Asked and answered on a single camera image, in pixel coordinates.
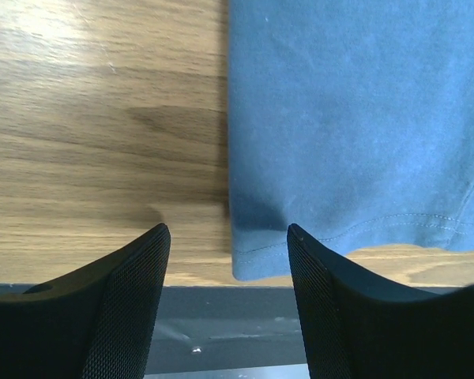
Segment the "blue-grey t shirt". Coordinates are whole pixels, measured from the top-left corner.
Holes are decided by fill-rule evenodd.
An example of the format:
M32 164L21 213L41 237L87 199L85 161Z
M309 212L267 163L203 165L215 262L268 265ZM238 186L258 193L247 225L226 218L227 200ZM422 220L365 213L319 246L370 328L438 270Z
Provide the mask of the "blue-grey t shirt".
M289 274L293 223L474 250L474 1L232 1L228 35L237 280Z

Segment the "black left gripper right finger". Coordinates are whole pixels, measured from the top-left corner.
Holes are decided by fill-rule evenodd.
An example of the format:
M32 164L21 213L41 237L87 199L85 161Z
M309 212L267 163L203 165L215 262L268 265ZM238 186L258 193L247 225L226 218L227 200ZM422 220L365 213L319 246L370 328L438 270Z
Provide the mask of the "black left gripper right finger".
M287 242L312 378L474 378L474 284L445 294L405 286L296 224Z

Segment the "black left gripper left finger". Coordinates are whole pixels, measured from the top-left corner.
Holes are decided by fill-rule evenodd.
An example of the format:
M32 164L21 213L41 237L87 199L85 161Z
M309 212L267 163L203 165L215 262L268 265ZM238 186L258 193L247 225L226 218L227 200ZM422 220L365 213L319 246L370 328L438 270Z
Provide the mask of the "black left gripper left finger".
M0 295L0 378L142 378L170 246L158 224L64 276Z

